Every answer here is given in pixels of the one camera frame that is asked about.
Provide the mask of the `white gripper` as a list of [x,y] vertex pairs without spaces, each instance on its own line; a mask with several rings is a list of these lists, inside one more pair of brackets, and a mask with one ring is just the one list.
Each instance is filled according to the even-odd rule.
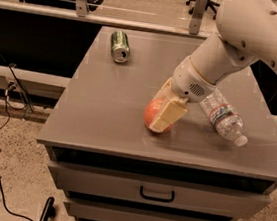
[[[209,84],[197,72],[191,57],[187,56],[159,89],[154,99],[157,111],[150,121],[149,129],[155,133],[164,133],[187,113],[187,98],[189,102],[199,103],[208,97],[216,87]],[[171,90],[180,97],[170,96]]]

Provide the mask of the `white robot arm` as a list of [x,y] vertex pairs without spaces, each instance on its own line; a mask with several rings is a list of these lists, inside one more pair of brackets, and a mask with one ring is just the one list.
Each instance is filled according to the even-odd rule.
[[147,123],[165,132],[227,76],[263,61],[277,74],[277,6],[271,0],[224,0],[216,17],[217,32],[182,61],[154,96],[161,101]]

